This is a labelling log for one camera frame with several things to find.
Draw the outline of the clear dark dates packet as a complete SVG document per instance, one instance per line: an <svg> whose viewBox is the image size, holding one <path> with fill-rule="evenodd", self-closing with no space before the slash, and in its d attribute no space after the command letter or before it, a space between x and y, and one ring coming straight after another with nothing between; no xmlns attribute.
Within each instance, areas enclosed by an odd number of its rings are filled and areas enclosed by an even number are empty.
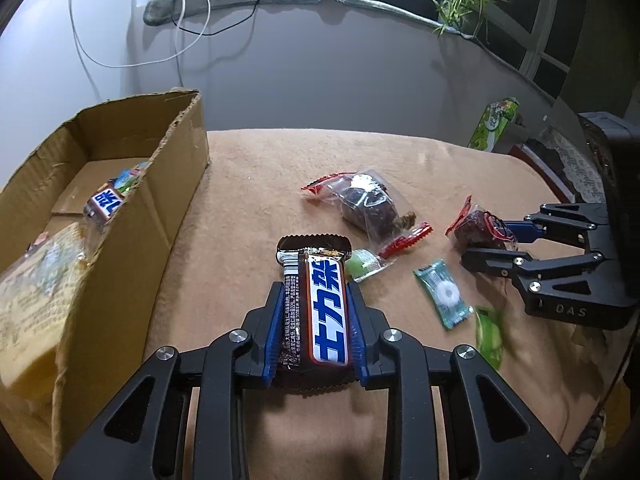
<svg viewBox="0 0 640 480"><path fill-rule="evenodd" d="M390 182L374 170L327 174L302 187L334 205L342 218L367 234L370 251L388 260L433 232Z"/></svg>

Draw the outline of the packaged sliced bread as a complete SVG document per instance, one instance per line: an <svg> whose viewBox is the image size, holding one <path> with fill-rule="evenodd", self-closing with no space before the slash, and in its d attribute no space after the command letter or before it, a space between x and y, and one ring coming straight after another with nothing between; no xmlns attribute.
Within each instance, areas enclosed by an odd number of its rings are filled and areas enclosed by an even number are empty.
<svg viewBox="0 0 640 480"><path fill-rule="evenodd" d="M1 275L1 382L14 396L52 396L56 352L87 268L86 231L75 222Z"/></svg>

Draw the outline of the green carton box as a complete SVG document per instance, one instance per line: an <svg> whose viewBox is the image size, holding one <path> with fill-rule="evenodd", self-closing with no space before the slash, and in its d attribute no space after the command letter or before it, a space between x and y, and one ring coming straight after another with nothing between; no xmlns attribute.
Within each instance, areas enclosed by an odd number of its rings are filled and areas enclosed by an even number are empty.
<svg viewBox="0 0 640 480"><path fill-rule="evenodd" d="M515 118L520 102L508 96L486 106L475 127L468 147L482 152L492 152L504 129Z"/></svg>

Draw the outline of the grey windowsill cloth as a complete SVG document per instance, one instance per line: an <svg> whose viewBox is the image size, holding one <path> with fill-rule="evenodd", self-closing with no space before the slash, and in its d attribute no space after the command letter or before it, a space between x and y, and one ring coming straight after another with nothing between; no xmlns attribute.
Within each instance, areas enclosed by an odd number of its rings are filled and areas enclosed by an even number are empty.
<svg viewBox="0 0 640 480"><path fill-rule="evenodd" d="M306 6L321 6L326 2L336 3L345 9L381 14L386 18L392 16L393 18L398 18L398 20L424 26L432 32L434 32L434 28L438 25L436 21L430 20L429 18L424 18L423 16L398 8L397 6L374 0L186 0L185 3L182 3L181 0L151 0L142 8L139 21L145 27L155 28L171 25L173 28L178 28L188 35L198 36L201 33L200 30L178 25L178 17L181 12L184 12L186 18L193 18L201 14L206 15L207 12L213 15L217 11L231 11L239 8L250 9L250 13L247 14L245 18L241 18L231 25L218 28L213 32L209 32L207 29L204 29L204 32L202 32L204 37L215 37L248 22L254 18L258 9L264 8L265 6L267 8L285 8L286 6L290 6L291 8L306 8ZM456 35L466 40L474 41L474 38L468 36L466 32L463 34L461 32L445 32L445 34Z"/></svg>

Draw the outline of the small green round candy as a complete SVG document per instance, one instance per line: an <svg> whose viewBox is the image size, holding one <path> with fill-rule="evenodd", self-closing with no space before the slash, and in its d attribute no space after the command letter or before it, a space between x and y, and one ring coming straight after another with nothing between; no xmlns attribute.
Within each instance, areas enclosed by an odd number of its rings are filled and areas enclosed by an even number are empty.
<svg viewBox="0 0 640 480"><path fill-rule="evenodd" d="M383 272L396 260L396 257L382 257L374 250L359 248L355 249L346 260L345 271L351 280L360 283Z"/></svg>

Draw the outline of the red dried plum packet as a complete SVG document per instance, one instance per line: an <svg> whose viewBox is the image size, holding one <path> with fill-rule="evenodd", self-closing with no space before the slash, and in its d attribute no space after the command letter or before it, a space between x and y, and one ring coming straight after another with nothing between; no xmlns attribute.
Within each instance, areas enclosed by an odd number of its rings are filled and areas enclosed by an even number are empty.
<svg viewBox="0 0 640 480"><path fill-rule="evenodd" d="M473 202L473 196L465 197L457 217L446 229L446 237L458 252L468 248L515 250L518 240L506 226L506 222L487 209Z"/></svg>

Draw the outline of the green jelly cup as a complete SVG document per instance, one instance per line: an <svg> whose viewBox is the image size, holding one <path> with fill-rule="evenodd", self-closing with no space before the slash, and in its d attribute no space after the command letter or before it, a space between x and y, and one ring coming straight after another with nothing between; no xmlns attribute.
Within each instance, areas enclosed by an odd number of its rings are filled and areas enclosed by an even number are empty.
<svg viewBox="0 0 640 480"><path fill-rule="evenodd" d="M126 197L130 190L137 184L143 170L145 170L148 165L148 162L139 162L132 168L122 170L116 178L110 180L111 186L120 196Z"/></svg>

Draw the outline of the teal mint candy packet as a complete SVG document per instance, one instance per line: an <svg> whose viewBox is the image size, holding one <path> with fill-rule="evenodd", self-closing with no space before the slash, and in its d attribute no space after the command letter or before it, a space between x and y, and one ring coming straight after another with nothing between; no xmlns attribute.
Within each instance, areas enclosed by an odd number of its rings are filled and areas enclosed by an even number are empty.
<svg viewBox="0 0 640 480"><path fill-rule="evenodd" d="M413 271L414 276L431 297L445 330L453 330L473 313L461 296L460 288L442 259Z"/></svg>

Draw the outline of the green candy wrapper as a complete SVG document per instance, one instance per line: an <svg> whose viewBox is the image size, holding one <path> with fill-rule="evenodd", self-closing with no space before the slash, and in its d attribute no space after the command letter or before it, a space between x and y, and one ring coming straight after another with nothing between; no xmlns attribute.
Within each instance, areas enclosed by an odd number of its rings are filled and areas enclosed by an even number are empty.
<svg viewBox="0 0 640 480"><path fill-rule="evenodd" d="M503 357L502 316L484 307L476 307L474 313L476 348L495 370L500 370Z"/></svg>

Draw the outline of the brown cardboard box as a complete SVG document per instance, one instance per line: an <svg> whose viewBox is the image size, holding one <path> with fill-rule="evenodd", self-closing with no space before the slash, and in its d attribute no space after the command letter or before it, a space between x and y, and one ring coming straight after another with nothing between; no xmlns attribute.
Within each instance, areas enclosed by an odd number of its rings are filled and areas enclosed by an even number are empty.
<svg viewBox="0 0 640 480"><path fill-rule="evenodd" d="M60 125L1 192L1 275L72 223L86 231L88 268L66 320L52 396L29 402L1 383L9 451L40 478L143 360L155 298L209 161L201 95L175 89L107 101ZM85 203L122 170L148 162L103 230Z"/></svg>

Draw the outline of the small Snickers bar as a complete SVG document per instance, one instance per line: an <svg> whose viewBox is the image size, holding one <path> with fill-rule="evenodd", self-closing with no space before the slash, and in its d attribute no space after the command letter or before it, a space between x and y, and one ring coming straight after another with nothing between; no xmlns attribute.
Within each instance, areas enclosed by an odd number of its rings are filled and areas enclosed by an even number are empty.
<svg viewBox="0 0 640 480"><path fill-rule="evenodd" d="M116 188L111 183L105 183L85 203L84 215L99 230L103 230L123 202L124 198Z"/></svg>

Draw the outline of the potted spider plant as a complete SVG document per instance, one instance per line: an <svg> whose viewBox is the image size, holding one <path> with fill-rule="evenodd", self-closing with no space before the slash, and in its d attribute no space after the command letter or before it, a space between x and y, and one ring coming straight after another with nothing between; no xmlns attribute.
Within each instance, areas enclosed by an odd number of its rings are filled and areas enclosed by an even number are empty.
<svg viewBox="0 0 640 480"><path fill-rule="evenodd" d="M468 36L476 38L480 28L485 26L485 36L488 36L486 12L492 4L509 3L510 0L427 0L433 3L437 11L438 25L434 34L441 37L445 32L461 32L469 18L475 18L472 32Z"/></svg>

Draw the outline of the white lace cloth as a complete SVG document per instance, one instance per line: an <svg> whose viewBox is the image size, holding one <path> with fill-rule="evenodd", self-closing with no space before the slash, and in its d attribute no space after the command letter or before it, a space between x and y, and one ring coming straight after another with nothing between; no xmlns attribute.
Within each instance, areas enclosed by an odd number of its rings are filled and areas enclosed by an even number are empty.
<svg viewBox="0 0 640 480"><path fill-rule="evenodd" d="M562 178L578 202L605 202L602 179L587 156L555 128L545 128L540 134L540 140L546 148L559 156Z"/></svg>

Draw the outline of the large Snickers bar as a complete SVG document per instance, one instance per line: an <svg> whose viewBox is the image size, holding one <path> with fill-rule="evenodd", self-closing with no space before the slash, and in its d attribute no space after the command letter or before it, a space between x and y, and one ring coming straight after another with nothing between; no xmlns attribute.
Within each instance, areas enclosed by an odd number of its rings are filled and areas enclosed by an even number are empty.
<svg viewBox="0 0 640 480"><path fill-rule="evenodd" d="M328 390L354 380L344 263L347 237L287 235L277 244L283 268L283 333L278 386L296 392Z"/></svg>

